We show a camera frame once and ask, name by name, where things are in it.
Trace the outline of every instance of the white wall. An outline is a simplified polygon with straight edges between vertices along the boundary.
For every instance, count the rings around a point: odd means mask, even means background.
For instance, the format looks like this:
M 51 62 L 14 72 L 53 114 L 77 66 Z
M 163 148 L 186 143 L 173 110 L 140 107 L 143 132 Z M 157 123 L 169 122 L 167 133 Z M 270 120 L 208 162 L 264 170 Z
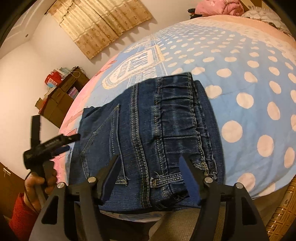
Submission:
M 47 92 L 44 80 L 52 70 L 30 42 L 0 60 L 0 162 L 21 178 L 28 173 L 22 154 L 30 149 L 31 116 L 38 114 L 35 103 Z M 58 130 L 42 118 L 42 141 L 56 136 Z
M 141 0 L 153 19 L 125 32 L 97 56 L 88 60 L 67 33 L 48 14 L 38 25 L 31 43 L 39 55 L 56 67 L 80 66 L 89 78 L 115 54 L 144 36 L 157 32 L 174 23 L 189 19 L 189 8 L 195 8 L 200 0 Z

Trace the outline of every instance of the blue polka dot bedsheet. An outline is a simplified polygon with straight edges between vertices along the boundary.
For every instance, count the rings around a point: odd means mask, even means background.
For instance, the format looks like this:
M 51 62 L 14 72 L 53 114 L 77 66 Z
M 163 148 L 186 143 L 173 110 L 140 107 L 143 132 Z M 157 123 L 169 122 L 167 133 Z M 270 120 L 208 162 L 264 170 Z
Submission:
M 102 106 L 135 83 L 191 72 L 217 119 L 225 183 L 243 183 L 252 198 L 267 195 L 296 174 L 295 46 L 274 27 L 247 18 L 177 23 L 111 58 L 79 93 L 60 133 L 76 133 L 83 108 Z M 71 150 L 55 159 L 66 183 Z

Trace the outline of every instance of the wooden door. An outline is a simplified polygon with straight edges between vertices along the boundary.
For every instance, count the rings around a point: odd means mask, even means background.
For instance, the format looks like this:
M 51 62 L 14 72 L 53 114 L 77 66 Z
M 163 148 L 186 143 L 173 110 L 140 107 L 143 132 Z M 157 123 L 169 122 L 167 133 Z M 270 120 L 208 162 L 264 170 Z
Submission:
M 24 190 L 24 180 L 0 163 L 0 214 L 11 218 L 15 200 Z

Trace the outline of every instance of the silver bolt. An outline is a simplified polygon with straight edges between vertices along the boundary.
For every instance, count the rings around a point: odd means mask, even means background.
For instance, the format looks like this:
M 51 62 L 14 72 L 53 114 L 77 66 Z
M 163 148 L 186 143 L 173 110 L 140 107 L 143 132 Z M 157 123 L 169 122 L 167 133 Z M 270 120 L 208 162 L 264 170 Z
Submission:
M 64 183 L 58 183 L 58 184 L 57 184 L 57 188 L 63 188 L 64 186 L 65 186 Z
M 236 183 L 235 186 L 236 186 L 238 189 L 243 189 L 243 188 L 244 188 L 244 185 L 242 185 L 241 183 Z
M 87 179 L 87 181 L 88 181 L 89 183 L 94 183 L 94 182 L 96 181 L 96 178 L 95 178 L 95 177 L 89 177 L 89 178 Z
M 212 182 L 213 182 L 213 179 L 210 178 L 210 177 L 206 177 L 206 178 L 205 178 L 205 182 L 206 182 L 206 183 L 212 183 Z

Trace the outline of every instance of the beige floral curtain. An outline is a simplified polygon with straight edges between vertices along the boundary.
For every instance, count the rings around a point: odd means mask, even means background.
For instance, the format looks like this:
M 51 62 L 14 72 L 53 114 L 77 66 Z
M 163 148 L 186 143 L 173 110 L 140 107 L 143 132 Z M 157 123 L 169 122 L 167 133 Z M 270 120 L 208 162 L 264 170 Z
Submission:
M 139 0 L 57 0 L 49 12 L 89 59 L 152 18 Z

